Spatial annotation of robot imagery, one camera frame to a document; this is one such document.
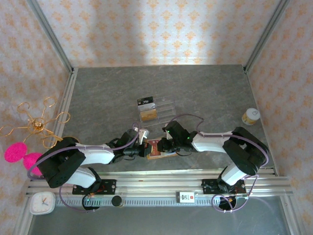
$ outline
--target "pink pom pom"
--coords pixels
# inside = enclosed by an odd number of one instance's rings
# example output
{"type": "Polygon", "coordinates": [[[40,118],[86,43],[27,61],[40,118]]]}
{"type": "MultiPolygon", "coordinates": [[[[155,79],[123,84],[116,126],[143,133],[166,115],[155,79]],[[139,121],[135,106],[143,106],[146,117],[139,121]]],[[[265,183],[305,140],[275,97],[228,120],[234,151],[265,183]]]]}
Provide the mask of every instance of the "pink pom pom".
{"type": "Polygon", "coordinates": [[[22,159],[27,152],[27,146],[23,142],[12,144],[4,153],[4,159],[9,163],[15,163],[22,159]]]}
{"type": "MultiPolygon", "coordinates": [[[[29,170],[36,163],[37,159],[41,155],[42,155],[42,153],[30,153],[30,154],[27,154],[24,157],[24,160],[23,160],[23,164],[24,164],[26,170],[29,170]]],[[[38,167],[35,167],[31,172],[34,173],[35,175],[38,175],[38,176],[42,175],[42,173],[40,172],[38,167]]]]}

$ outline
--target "black mount bracket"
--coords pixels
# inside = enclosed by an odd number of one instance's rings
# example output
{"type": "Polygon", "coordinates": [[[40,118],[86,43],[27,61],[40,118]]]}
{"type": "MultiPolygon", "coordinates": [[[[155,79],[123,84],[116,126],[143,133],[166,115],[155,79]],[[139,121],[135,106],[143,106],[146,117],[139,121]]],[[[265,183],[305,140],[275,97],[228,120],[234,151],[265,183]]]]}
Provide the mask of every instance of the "black mount bracket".
{"type": "MultiPolygon", "coordinates": [[[[101,180],[98,191],[95,192],[96,195],[115,195],[116,180],[101,180]]],[[[90,191],[88,188],[83,188],[79,185],[73,186],[72,194],[74,195],[86,195],[90,191]]]]}
{"type": "Polygon", "coordinates": [[[246,194],[246,186],[243,180],[238,180],[233,186],[228,187],[228,192],[219,188],[217,179],[203,179],[201,186],[203,194],[246,194]]]}

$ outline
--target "gray marble surface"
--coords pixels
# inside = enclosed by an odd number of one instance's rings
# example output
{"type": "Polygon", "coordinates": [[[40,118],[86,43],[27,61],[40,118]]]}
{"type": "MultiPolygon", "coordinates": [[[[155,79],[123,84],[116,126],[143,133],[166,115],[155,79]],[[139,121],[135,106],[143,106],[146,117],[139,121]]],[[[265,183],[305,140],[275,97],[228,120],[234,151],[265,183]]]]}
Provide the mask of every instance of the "gray marble surface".
{"type": "MultiPolygon", "coordinates": [[[[200,130],[226,132],[243,126],[267,144],[258,121],[246,126],[241,116],[256,107],[241,65],[183,65],[79,69],[69,107],[70,121],[63,136],[74,136],[83,144],[103,144],[119,138],[139,121],[138,98],[173,95],[176,113],[191,113],[205,118],[200,130]]],[[[189,132],[199,120],[178,120],[189,132]]],[[[164,135],[163,124],[148,127],[149,138],[164,135]]],[[[225,168],[231,162],[223,153],[203,152],[190,156],[134,161],[112,165],[93,164],[97,172],[225,168]]]]}

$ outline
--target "patterned wallpaper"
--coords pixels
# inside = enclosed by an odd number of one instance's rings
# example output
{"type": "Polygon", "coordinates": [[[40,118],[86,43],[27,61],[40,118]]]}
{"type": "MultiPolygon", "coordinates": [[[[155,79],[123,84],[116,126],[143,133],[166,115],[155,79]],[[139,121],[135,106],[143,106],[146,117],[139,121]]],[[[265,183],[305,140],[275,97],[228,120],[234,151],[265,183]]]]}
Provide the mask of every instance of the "patterned wallpaper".
{"type": "MultiPolygon", "coordinates": [[[[30,114],[40,117],[47,96],[60,98],[68,77],[49,39],[25,0],[2,0],[0,4],[0,127],[27,124],[27,115],[16,111],[21,102],[30,103],[30,114]]],[[[54,109],[46,112],[46,118],[54,109]]],[[[13,232],[23,201],[27,179],[22,162],[7,163],[3,153],[27,133],[17,130],[0,137],[0,234],[13,232]]],[[[38,138],[26,142],[29,151],[42,151],[38,138]]]]}
{"type": "Polygon", "coordinates": [[[74,67],[245,64],[278,2],[39,0],[74,67]]]}
{"type": "Polygon", "coordinates": [[[313,231],[313,2],[293,0],[253,70],[252,88],[276,166],[291,177],[313,231]]]}

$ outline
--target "gold wire ornament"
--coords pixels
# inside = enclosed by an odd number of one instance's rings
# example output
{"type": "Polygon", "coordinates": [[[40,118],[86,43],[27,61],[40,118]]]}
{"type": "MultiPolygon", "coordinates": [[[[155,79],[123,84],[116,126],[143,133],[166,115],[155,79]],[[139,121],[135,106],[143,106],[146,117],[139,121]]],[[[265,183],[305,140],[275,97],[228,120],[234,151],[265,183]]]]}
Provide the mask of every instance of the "gold wire ornament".
{"type": "Polygon", "coordinates": [[[70,114],[68,112],[61,112],[59,113],[56,118],[50,119],[50,120],[45,120],[44,119],[44,114],[47,108],[51,108],[57,103],[56,98],[54,97],[48,97],[43,101],[44,104],[44,110],[42,112],[41,117],[36,117],[33,118],[30,113],[28,112],[28,109],[30,108],[30,105],[28,102],[23,102],[18,105],[17,111],[21,114],[27,114],[29,119],[28,119],[28,125],[23,126],[23,127],[14,127],[11,124],[4,125],[3,127],[0,128],[0,137],[6,137],[9,136],[13,133],[14,130],[16,129],[27,129],[29,131],[29,135],[24,139],[23,142],[25,142],[30,136],[32,135],[38,135],[41,137],[43,140],[43,146],[44,148],[52,148],[57,144],[57,141],[63,140],[61,137],[56,136],[52,131],[46,129],[46,125],[50,122],[56,121],[59,119],[59,117],[62,116],[61,119],[59,120],[58,123],[64,124],[67,123],[70,119],[70,114]],[[2,133],[4,128],[12,128],[10,132],[7,134],[2,133]]]}

